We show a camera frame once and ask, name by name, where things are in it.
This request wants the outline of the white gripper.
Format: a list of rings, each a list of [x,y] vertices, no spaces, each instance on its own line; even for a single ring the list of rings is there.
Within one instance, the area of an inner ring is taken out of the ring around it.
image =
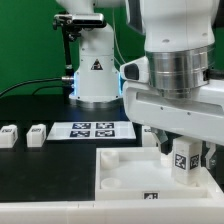
[[[216,166],[216,144],[224,145],[223,80],[210,80],[193,89],[190,99],[166,99],[147,84],[126,81],[123,100],[131,121],[153,127],[151,132],[163,154],[172,151],[176,133],[207,141],[206,168]]]

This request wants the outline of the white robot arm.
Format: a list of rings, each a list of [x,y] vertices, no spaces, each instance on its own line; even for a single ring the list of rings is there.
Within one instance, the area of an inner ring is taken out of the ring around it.
[[[164,146],[173,134],[224,146],[224,75],[214,65],[220,0],[56,0],[56,19],[80,34],[74,100],[90,104],[122,94],[132,122],[148,125]],[[123,6],[144,35],[144,55],[116,69],[113,29],[103,8]]]

